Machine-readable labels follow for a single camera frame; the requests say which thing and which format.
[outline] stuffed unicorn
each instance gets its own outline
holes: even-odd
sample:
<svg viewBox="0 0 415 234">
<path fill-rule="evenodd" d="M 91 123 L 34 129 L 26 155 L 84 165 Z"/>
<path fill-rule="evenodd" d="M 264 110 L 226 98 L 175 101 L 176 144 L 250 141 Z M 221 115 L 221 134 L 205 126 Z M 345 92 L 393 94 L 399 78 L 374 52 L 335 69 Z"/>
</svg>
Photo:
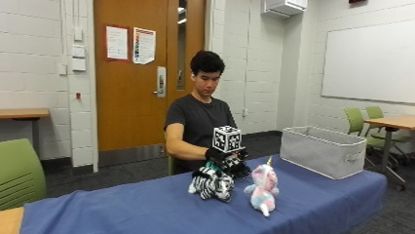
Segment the stuffed unicorn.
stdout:
<svg viewBox="0 0 415 234">
<path fill-rule="evenodd" d="M 272 167 L 273 158 L 270 157 L 268 164 L 260 165 L 252 172 L 254 184 L 245 187 L 244 192 L 252 193 L 250 204 L 254 209 L 260 210 L 264 216 L 270 215 L 270 211 L 276 208 L 276 198 L 280 194 L 277 187 L 278 178 Z"/>
</svg>

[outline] whiteboard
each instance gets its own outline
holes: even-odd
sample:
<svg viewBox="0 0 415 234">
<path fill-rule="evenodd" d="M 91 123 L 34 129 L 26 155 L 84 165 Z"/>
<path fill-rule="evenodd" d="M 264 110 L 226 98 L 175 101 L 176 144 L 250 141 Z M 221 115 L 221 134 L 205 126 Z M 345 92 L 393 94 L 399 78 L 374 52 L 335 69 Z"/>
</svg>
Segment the whiteboard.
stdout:
<svg viewBox="0 0 415 234">
<path fill-rule="evenodd" d="M 415 20 L 329 32 L 322 96 L 415 103 Z"/>
</svg>

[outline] man's arm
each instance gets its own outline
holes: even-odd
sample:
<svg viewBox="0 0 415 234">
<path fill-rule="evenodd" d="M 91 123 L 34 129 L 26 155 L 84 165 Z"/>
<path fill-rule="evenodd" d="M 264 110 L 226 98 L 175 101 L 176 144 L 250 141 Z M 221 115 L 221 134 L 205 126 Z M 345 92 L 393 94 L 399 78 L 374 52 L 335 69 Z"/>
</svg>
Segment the man's arm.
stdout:
<svg viewBox="0 0 415 234">
<path fill-rule="evenodd" d="M 167 128 L 167 150 L 168 153 L 185 160 L 205 160 L 208 148 L 200 147 L 183 141 L 184 125 L 171 124 Z"/>
</svg>

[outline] door handle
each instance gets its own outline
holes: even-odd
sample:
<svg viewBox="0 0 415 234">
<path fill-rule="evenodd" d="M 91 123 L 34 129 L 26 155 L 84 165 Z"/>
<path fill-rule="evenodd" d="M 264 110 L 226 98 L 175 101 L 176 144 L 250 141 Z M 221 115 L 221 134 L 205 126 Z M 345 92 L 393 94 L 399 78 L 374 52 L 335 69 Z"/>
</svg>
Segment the door handle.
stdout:
<svg viewBox="0 0 415 234">
<path fill-rule="evenodd" d="M 157 77 L 156 77 L 156 87 L 157 91 L 153 92 L 157 98 L 167 97 L 167 67 L 157 66 Z"/>
</svg>

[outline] black hair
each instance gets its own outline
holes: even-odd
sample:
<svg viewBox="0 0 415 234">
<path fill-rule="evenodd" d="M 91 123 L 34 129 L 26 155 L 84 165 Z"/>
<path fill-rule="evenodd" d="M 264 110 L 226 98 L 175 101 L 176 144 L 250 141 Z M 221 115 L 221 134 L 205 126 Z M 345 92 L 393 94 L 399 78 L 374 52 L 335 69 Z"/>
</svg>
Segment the black hair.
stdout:
<svg viewBox="0 0 415 234">
<path fill-rule="evenodd" d="M 198 71 L 204 72 L 221 72 L 221 75 L 225 70 L 225 63 L 218 56 L 212 51 L 200 51 L 196 53 L 190 61 L 190 68 L 193 75 L 197 76 Z"/>
</svg>

